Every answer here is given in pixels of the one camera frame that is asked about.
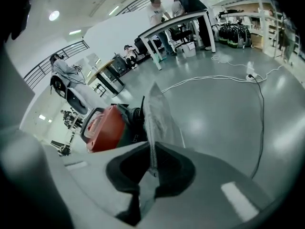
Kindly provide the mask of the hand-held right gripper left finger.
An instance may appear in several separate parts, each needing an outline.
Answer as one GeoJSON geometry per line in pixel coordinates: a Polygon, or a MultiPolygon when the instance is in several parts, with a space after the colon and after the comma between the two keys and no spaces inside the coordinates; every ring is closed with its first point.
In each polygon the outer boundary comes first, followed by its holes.
{"type": "Polygon", "coordinates": [[[136,198],[106,176],[115,157],[141,142],[105,153],[60,157],[20,131],[4,133],[4,202],[12,227],[126,227],[136,198]]]}

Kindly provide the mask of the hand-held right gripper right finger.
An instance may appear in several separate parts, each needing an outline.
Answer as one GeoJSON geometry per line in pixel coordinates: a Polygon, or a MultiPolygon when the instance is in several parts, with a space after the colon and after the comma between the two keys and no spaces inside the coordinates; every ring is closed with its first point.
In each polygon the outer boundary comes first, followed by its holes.
{"type": "Polygon", "coordinates": [[[272,203],[253,180],[225,161],[191,149],[164,146],[189,158],[196,174],[181,194],[157,198],[141,223],[245,223],[272,203]]]}

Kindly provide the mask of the red vacuum cleaner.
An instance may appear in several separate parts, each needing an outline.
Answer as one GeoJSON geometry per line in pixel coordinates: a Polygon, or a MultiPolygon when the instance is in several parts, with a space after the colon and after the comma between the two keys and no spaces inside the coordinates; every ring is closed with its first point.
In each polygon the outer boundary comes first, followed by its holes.
{"type": "Polygon", "coordinates": [[[95,108],[84,120],[80,136],[89,153],[146,141],[143,104],[136,108],[127,104],[95,108]]]}

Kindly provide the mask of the white shell chair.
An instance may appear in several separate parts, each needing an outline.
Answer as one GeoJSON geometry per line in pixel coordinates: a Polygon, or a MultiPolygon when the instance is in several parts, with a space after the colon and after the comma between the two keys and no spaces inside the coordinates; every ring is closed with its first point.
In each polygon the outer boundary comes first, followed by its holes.
{"type": "Polygon", "coordinates": [[[53,75],[50,80],[51,88],[79,114],[86,115],[88,107],[85,104],[84,98],[73,88],[64,85],[62,80],[53,75]]]}

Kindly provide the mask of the round wooden table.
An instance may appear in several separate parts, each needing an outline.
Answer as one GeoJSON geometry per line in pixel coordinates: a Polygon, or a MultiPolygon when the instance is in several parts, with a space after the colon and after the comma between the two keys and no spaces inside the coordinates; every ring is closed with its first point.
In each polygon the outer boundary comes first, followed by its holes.
{"type": "Polygon", "coordinates": [[[101,66],[87,81],[87,84],[92,84],[96,79],[101,82],[101,84],[105,87],[106,90],[109,90],[112,93],[112,97],[117,96],[125,87],[125,84],[120,80],[119,74],[113,68],[112,63],[114,60],[108,61],[106,64],[101,66]],[[115,80],[122,86],[121,90],[116,90],[109,81],[107,81],[103,76],[102,72],[108,70],[111,75],[115,78],[115,80]]]}

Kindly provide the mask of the black metal railing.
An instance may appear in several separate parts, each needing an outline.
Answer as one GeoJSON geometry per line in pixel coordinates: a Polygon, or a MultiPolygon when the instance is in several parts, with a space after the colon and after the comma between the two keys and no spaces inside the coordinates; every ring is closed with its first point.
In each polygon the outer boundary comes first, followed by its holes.
{"type": "MultiPolygon", "coordinates": [[[[67,60],[87,49],[89,49],[88,44],[84,40],[82,40],[56,51],[56,54],[58,54],[64,60],[67,60]]],[[[50,57],[51,56],[45,58],[23,77],[26,84],[32,90],[46,75],[51,72],[50,57]]]]}

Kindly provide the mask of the white power strip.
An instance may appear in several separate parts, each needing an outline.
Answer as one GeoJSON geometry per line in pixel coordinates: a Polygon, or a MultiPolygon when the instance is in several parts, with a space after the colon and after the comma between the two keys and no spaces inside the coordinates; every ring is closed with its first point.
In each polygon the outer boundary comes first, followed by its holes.
{"type": "Polygon", "coordinates": [[[255,81],[257,76],[258,75],[257,75],[257,73],[255,73],[254,69],[252,67],[247,66],[247,69],[246,69],[246,80],[248,82],[255,81]]]}

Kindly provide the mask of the white bin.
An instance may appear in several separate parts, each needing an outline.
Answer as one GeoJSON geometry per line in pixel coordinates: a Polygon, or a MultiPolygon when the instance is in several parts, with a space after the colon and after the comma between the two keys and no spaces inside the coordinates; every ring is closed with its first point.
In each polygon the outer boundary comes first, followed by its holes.
{"type": "Polygon", "coordinates": [[[194,57],[196,55],[196,46],[194,42],[188,42],[181,45],[182,51],[186,57],[194,57]]]}

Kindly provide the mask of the black and green backpack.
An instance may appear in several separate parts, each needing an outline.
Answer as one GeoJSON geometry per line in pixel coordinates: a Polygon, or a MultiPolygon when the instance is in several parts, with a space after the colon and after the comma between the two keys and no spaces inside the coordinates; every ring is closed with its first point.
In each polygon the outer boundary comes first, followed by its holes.
{"type": "Polygon", "coordinates": [[[231,24],[227,33],[227,44],[232,48],[251,47],[251,34],[247,27],[242,24],[231,24]]]}
{"type": "Polygon", "coordinates": [[[222,44],[228,44],[228,39],[229,39],[229,29],[231,27],[230,23],[223,24],[219,27],[218,30],[218,37],[219,37],[219,42],[222,44]]]}

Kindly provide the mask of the black swivel chair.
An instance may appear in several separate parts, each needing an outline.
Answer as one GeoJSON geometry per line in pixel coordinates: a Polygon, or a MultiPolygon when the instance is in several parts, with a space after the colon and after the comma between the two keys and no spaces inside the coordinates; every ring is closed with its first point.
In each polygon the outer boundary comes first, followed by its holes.
{"type": "Polygon", "coordinates": [[[171,36],[171,39],[175,42],[177,41],[182,41],[183,44],[186,44],[187,43],[187,39],[190,35],[193,34],[193,32],[191,30],[185,30],[183,31],[183,26],[180,26],[180,27],[177,27],[177,28],[174,28],[174,27],[171,27],[169,28],[169,32],[170,32],[170,36],[171,36]]]}

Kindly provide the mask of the white table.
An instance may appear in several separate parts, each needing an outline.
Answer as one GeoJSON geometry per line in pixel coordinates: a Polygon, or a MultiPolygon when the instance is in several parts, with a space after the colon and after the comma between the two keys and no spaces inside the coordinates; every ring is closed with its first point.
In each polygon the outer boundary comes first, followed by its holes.
{"type": "Polygon", "coordinates": [[[143,44],[145,45],[148,52],[150,53],[151,58],[152,58],[153,62],[155,63],[156,67],[158,68],[158,70],[162,69],[162,67],[160,65],[160,61],[163,60],[163,57],[160,54],[155,43],[152,41],[152,36],[158,34],[161,31],[165,31],[166,29],[168,29],[172,26],[182,24],[183,22],[190,21],[194,24],[195,23],[194,20],[199,17],[202,17],[202,16],[204,17],[204,21],[205,21],[205,24],[206,24],[206,27],[208,30],[209,40],[211,43],[211,51],[213,53],[215,53],[216,48],[215,48],[215,43],[214,43],[214,36],[213,36],[211,24],[209,22],[209,17],[207,15],[207,9],[202,10],[202,11],[197,11],[197,12],[191,12],[191,13],[187,13],[185,15],[181,15],[181,16],[178,16],[175,18],[171,18],[162,23],[159,23],[156,26],[149,28],[148,30],[146,30],[143,33],[141,33],[140,35],[138,35],[138,37],[142,40],[143,44]]]}

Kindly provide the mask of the white shelving rack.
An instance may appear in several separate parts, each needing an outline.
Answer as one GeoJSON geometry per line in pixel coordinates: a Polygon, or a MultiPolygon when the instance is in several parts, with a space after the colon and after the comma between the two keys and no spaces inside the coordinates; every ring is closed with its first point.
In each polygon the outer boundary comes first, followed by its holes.
{"type": "Polygon", "coordinates": [[[275,0],[209,0],[219,22],[248,28],[254,47],[292,67],[305,66],[299,32],[275,0]]]}

